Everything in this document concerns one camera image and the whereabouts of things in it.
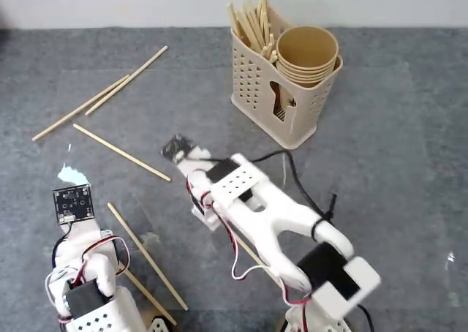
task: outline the perforated plastic panel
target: perforated plastic panel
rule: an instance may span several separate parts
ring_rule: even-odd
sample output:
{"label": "perforated plastic panel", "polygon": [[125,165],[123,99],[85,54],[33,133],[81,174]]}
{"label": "perforated plastic panel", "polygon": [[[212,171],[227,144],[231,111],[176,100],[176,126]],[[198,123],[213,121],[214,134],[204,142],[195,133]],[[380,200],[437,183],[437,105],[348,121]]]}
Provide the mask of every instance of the perforated plastic panel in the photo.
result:
{"label": "perforated plastic panel", "polygon": [[346,322],[342,320],[327,326],[322,332],[352,332],[352,330]]}
{"label": "perforated plastic panel", "polygon": [[67,332],[146,332],[132,294],[118,287],[114,299],[67,323]]}
{"label": "perforated plastic panel", "polygon": [[164,321],[164,319],[157,317],[154,319],[153,323],[151,324],[148,332],[170,332],[171,330],[168,327],[168,324]]}
{"label": "perforated plastic panel", "polygon": [[213,199],[223,208],[229,205],[256,183],[268,180],[268,177],[253,164],[246,163],[235,169],[211,188]]}

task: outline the white wire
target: white wire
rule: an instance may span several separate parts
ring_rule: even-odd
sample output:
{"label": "white wire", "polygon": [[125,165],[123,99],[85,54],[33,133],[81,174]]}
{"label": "white wire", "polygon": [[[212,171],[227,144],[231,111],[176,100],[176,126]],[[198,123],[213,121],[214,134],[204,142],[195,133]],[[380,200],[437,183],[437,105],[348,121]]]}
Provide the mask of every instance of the white wire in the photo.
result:
{"label": "white wire", "polygon": [[62,278],[63,276],[65,276],[66,274],[69,273],[69,270],[72,269],[72,270],[75,270],[75,271],[78,271],[77,268],[73,268],[72,266],[65,266],[64,268],[55,268],[52,270],[52,272],[50,272],[46,277],[45,277],[45,281],[44,281],[44,286],[45,286],[45,292],[47,293],[47,297],[49,298],[49,301],[50,303],[53,305],[53,306],[56,306],[55,304],[55,301],[53,300],[52,298],[52,292],[50,291],[50,280],[52,279],[52,275],[54,275],[55,273],[58,273],[58,272],[64,272],[63,275],[61,275],[59,278],[57,279],[54,279],[53,281],[57,281],[58,279]]}
{"label": "white wire", "polygon": [[47,297],[49,298],[50,303],[55,307],[55,302],[52,299],[52,293],[50,292],[49,284],[50,284],[50,277],[52,276],[53,271],[45,277],[44,286],[45,292],[47,293]]}
{"label": "white wire", "polygon": [[300,302],[300,303],[290,303],[288,300],[287,300],[287,288],[286,288],[286,284],[284,283],[283,279],[281,277],[279,277],[275,272],[274,270],[272,270],[269,266],[266,266],[266,265],[255,265],[255,266],[252,266],[251,268],[248,268],[247,270],[244,271],[243,274],[241,274],[240,276],[236,276],[235,275],[235,267],[237,266],[237,262],[239,260],[239,247],[238,247],[238,243],[237,243],[237,240],[235,239],[235,236],[234,236],[234,232],[233,232],[233,229],[229,226],[229,224],[223,219],[221,218],[220,215],[218,215],[219,219],[221,220],[221,222],[223,222],[223,224],[225,225],[228,233],[230,234],[230,237],[233,239],[233,246],[234,246],[234,253],[235,253],[235,259],[234,259],[234,263],[233,263],[233,266],[231,267],[231,276],[234,280],[236,281],[241,281],[243,279],[245,279],[247,277],[247,275],[249,275],[249,273],[251,273],[253,270],[257,270],[258,268],[262,268],[263,270],[268,270],[270,271],[270,273],[273,274],[273,276],[275,276],[279,282],[281,283],[280,284],[280,287],[281,287],[281,291],[282,291],[282,298],[283,298],[283,301],[286,305],[288,305],[289,307],[294,307],[294,306],[302,306],[304,305],[305,303],[307,303],[308,300],[305,300],[304,302]]}
{"label": "white wire", "polygon": [[283,188],[286,187],[286,154],[282,155],[282,164],[283,164]]}

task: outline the wooden chopstick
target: wooden chopstick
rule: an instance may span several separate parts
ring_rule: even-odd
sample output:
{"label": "wooden chopstick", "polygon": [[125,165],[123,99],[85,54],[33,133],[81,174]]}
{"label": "wooden chopstick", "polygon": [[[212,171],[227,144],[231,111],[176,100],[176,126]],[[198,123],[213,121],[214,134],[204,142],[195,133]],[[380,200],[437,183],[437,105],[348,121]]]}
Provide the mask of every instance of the wooden chopstick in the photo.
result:
{"label": "wooden chopstick", "polygon": [[89,105],[93,104],[94,102],[96,102],[99,98],[101,98],[103,95],[105,95],[106,93],[108,93],[109,91],[113,90],[116,86],[120,85],[122,82],[124,82],[130,75],[127,75],[127,76],[123,76],[120,80],[118,80],[117,82],[113,83],[112,85],[110,85],[109,87],[107,87],[105,90],[99,92],[98,94],[96,94],[94,97],[92,97],[89,101],[83,103],[82,105],[80,105],[79,107],[77,107],[75,110],[73,110],[71,113],[68,113],[66,114],[63,118],[61,118],[60,120],[58,120],[56,123],[52,124],[51,126],[49,126],[47,129],[45,129],[44,131],[42,131],[41,133],[38,133],[37,135],[35,135],[32,140],[33,142],[36,141],[36,140],[39,140],[41,137],[44,137],[47,133],[51,132],[52,130],[54,130],[55,128],[57,128],[58,126],[62,125],[65,121],[67,120],[70,120],[73,116],[77,115],[80,111],[82,110],[85,110]]}

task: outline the black cable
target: black cable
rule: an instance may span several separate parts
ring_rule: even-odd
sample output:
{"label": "black cable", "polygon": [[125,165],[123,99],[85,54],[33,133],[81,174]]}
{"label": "black cable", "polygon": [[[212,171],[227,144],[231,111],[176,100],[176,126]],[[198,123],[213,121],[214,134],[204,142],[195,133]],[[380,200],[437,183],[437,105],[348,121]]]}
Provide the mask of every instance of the black cable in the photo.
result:
{"label": "black cable", "polygon": [[291,173],[292,173],[292,178],[294,179],[294,182],[296,186],[299,188],[299,192],[301,192],[302,196],[306,200],[307,204],[315,210],[321,217],[325,217],[325,213],[322,211],[322,209],[319,208],[319,206],[314,202],[314,200],[309,196],[309,194],[306,192],[304,187],[302,186],[301,181],[299,181],[299,176],[298,176],[298,171],[295,168],[295,163],[294,163],[294,158],[293,155],[291,154],[290,151],[287,149],[280,149],[278,151],[272,151],[271,153],[266,154],[265,156],[262,156],[258,159],[253,159],[250,160],[251,163],[255,164],[257,162],[262,162],[266,159],[271,158],[272,156],[278,155],[278,154],[286,154],[288,161],[290,162],[290,168],[291,168]]}
{"label": "black cable", "polygon": [[369,313],[369,311],[367,311],[366,307],[364,307],[363,305],[360,305],[360,304],[358,304],[358,308],[361,309],[363,311],[363,313],[366,315],[367,323],[369,324],[369,330],[371,332],[375,332],[374,323],[372,322],[372,316]]}
{"label": "black cable", "polygon": [[58,241],[55,243],[55,245],[53,246],[53,249],[52,249],[52,268],[56,268],[56,266],[57,266],[57,264],[56,264],[57,249],[59,249],[60,243],[65,241],[65,239],[68,237],[68,235],[72,231],[72,226],[73,226],[73,222],[70,224],[70,227],[68,227],[68,231],[62,237],[60,237],[58,239]]}

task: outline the white wall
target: white wall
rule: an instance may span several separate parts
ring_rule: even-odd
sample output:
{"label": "white wall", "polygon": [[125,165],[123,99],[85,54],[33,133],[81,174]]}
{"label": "white wall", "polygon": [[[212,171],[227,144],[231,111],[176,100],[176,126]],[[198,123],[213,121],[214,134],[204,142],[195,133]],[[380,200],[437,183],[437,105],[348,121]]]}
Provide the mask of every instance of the white wall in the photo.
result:
{"label": "white wall", "polygon": [[[228,1],[240,4],[244,0],[0,0],[0,26],[225,26]],[[271,4],[293,23],[468,26],[467,0],[271,0]]]}

